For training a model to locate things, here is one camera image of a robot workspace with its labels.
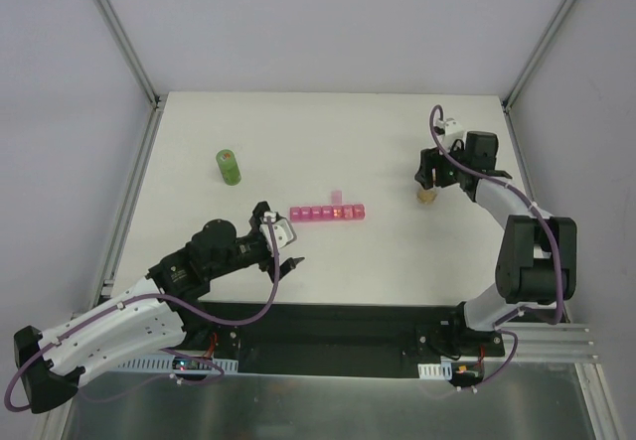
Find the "pink weekly pill organizer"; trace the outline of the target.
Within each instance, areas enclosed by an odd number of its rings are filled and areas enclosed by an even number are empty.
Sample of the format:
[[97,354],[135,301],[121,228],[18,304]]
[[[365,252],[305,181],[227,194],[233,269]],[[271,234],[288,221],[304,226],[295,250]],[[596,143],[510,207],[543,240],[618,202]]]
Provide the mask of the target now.
[[341,190],[334,190],[327,205],[292,206],[289,208],[292,222],[331,222],[364,220],[364,204],[346,204]]

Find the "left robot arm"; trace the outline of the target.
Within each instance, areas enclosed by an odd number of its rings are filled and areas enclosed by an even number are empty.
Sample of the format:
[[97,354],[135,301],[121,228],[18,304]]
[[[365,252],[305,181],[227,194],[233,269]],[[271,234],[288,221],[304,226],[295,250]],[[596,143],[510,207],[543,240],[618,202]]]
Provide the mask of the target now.
[[[17,371],[4,394],[6,409],[49,412],[126,361],[181,344],[190,350],[202,348],[210,337],[208,323],[237,328],[264,317],[273,296],[241,320],[208,314],[199,303],[212,281],[223,276],[255,266],[277,288],[300,263],[298,257],[280,258],[281,249],[295,242],[297,235],[291,222],[268,203],[255,206],[249,226],[249,232],[239,236],[230,221],[210,220],[120,295],[55,328],[27,326],[16,332]],[[23,386],[27,397],[22,407],[12,401],[17,385]]]

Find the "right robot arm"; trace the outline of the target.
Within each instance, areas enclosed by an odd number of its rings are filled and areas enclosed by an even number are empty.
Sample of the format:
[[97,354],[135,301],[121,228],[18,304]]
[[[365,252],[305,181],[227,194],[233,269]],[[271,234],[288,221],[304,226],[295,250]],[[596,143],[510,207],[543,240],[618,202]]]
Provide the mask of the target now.
[[421,151],[415,180],[425,190],[458,186],[493,217],[503,238],[494,283],[430,332],[428,347],[457,360],[476,353],[497,338],[498,327],[523,314],[560,323],[576,286],[576,223],[539,209],[509,173],[497,169],[496,134],[435,127],[432,136],[435,145]]

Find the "clear pill bottle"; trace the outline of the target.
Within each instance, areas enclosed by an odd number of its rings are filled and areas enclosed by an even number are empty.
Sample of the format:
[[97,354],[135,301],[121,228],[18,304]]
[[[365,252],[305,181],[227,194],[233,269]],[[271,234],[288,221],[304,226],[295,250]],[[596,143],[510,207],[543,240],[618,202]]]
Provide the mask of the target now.
[[417,200],[423,205],[433,204],[437,196],[438,196],[438,190],[436,188],[432,188],[432,189],[419,188],[416,194]]

